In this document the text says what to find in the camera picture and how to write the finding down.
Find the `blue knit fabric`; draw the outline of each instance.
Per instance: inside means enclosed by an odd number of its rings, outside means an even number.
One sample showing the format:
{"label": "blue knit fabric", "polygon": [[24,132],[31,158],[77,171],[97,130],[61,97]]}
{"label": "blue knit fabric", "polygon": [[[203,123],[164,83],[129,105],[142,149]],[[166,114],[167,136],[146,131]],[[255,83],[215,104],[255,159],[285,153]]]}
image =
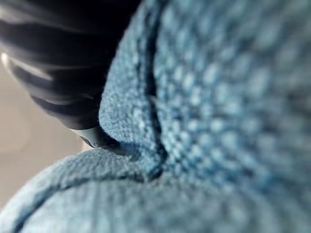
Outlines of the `blue knit fabric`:
{"label": "blue knit fabric", "polygon": [[0,214],[10,232],[311,232],[311,3],[146,0],[99,120]]}

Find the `blurred background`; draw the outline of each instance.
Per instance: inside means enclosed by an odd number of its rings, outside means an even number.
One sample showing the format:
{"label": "blurred background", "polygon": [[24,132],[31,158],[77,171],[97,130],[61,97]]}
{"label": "blurred background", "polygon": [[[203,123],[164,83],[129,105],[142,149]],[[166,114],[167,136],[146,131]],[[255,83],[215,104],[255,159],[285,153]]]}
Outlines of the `blurred background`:
{"label": "blurred background", "polygon": [[75,133],[32,103],[0,63],[0,209],[42,169],[87,149]]}

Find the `textured fabric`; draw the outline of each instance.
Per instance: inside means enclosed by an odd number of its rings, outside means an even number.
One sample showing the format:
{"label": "textured fabric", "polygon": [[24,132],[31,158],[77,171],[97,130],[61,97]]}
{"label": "textured fabric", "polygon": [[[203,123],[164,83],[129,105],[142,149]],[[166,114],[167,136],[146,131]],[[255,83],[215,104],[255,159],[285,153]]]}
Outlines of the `textured fabric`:
{"label": "textured fabric", "polygon": [[311,231],[311,4],[147,0],[101,102],[120,147],[48,168],[0,232]]}

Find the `blue fabric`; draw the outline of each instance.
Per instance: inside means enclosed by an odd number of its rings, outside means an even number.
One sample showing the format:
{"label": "blue fabric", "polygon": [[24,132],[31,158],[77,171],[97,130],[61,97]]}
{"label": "blue fabric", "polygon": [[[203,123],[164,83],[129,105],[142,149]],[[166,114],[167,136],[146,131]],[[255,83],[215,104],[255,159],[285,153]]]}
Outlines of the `blue fabric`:
{"label": "blue fabric", "polygon": [[147,0],[99,120],[121,145],[44,170],[0,232],[311,231],[311,3]]}

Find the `black object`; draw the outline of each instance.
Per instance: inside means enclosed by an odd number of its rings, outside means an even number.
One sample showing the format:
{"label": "black object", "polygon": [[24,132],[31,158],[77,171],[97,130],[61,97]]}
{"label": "black object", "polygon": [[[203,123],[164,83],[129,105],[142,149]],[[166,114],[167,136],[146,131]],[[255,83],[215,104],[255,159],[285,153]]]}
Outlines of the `black object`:
{"label": "black object", "polygon": [[[5,67],[37,105],[91,146],[99,146],[91,140],[99,135],[107,71],[139,2],[0,0]],[[101,144],[115,143],[102,134]]]}

